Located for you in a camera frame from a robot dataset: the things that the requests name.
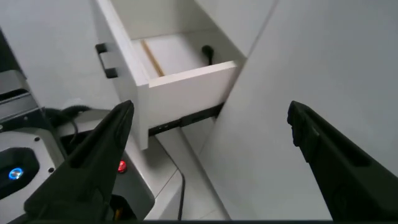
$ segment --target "black drawer handle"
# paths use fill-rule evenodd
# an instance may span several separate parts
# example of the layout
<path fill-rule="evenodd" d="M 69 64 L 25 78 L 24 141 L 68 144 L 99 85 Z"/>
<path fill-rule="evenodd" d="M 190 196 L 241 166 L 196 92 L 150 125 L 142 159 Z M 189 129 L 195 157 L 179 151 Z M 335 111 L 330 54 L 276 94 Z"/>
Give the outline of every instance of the black drawer handle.
<path fill-rule="evenodd" d="M 95 50 L 97 51 L 99 62 L 101 62 L 101 66 L 105 72 L 106 78 L 117 78 L 118 73 L 116 71 L 116 68 L 105 68 L 104 62 L 102 61 L 102 58 L 100 56 L 101 53 L 108 52 L 105 43 L 95 45 Z"/>

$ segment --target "white floor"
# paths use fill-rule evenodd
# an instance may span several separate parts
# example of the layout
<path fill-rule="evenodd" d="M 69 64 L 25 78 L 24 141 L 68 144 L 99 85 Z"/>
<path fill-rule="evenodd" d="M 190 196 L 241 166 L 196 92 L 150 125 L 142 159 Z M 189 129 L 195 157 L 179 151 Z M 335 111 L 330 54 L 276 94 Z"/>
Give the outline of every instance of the white floor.
<path fill-rule="evenodd" d="M 160 133 L 156 138 L 185 176 L 182 219 L 229 220 L 181 129 Z"/>

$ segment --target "red button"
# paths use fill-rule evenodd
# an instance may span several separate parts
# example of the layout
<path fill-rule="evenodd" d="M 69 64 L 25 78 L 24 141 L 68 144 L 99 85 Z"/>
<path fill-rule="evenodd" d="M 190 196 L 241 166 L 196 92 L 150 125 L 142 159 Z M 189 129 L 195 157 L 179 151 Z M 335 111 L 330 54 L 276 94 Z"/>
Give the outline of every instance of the red button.
<path fill-rule="evenodd" d="M 122 174 L 122 173 L 124 173 L 126 170 L 127 170 L 126 162 L 120 161 L 120 163 L 119 163 L 119 168 L 118 168 L 118 172 L 119 172 L 120 174 Z"/>

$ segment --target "open drawer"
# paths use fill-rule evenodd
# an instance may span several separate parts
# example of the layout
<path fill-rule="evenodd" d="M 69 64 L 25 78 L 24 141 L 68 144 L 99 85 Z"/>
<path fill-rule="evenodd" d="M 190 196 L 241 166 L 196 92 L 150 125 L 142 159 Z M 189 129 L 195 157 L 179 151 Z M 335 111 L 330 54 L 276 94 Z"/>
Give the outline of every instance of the open drawer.
<path fill-rule="evenodd" d="M 132 133 L 224 102 L 244 61 L 194 0 L 92 0 L 105 74 L 135 107 Z M 212 65 L 202 52 L 214 50 Z"/>

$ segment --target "wooden stick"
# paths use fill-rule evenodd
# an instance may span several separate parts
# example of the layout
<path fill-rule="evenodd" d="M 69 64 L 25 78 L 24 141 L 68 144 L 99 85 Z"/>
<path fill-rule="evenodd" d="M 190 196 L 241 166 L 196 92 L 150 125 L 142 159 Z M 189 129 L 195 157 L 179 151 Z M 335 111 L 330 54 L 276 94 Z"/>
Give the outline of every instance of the wooden stick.
<path fill-rule="evenodd" d="M 145 53 L 148 55 L 150 62 L 152 63 L 152 65 L 154 66 L 158 76 L 162 77 L 164 76 L 163 70 L 160 67 L 159 63 L 157 63 L 156 58 L 154 57 L 154 55 L 152 54 L 152 52 L 150 51 L 147 42 L 145 40 L 141 40 L 141 45 L 145 50 Z"/>

